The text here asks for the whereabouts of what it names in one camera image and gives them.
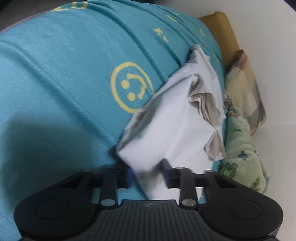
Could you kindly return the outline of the teal patterned bed sheet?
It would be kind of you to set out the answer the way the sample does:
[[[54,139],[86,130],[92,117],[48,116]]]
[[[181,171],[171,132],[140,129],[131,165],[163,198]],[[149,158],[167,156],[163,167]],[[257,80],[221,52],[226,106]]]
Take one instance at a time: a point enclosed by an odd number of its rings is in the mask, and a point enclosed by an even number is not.
[[[1,33],[1,240],[19,240],[15,206],[84,170],[116,161],[131,113],[200,45],[220,79],[222,53],[197,18],[156,4],[85,1],[60,6]]]

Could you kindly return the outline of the white garment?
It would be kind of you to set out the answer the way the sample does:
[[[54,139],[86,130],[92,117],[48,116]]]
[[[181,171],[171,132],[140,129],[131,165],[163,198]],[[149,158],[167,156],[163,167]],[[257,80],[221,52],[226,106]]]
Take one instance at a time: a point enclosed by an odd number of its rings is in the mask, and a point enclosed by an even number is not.
[[[116,147],[148,199],[178,199],[167,188],[160,161],[195,173],[225,158],[224,102],[210,57],[199,45],[189,60],[136,111]]]

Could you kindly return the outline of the plaid pillow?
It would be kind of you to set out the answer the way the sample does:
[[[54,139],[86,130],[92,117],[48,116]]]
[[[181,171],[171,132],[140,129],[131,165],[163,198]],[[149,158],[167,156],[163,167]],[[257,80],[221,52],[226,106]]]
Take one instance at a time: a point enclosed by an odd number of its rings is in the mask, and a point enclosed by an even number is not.
[[[225,101],[236,106],[255,134],[266,121],[266,112],[250,61],[243,49],[236,52],[237,59],[225,76]]]

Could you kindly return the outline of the green fleece blanket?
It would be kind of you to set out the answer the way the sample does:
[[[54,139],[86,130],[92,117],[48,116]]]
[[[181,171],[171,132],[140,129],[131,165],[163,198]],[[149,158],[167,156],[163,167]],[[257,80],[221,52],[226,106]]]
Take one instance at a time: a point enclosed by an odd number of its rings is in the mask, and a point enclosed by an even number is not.
[[[226,158],[220,161],[220,174],[250,189],[264,194],[267,192],[270,176],[255,148],[250,126],[243,111],[230,97],[226,97],[228,108],[225,137]]]

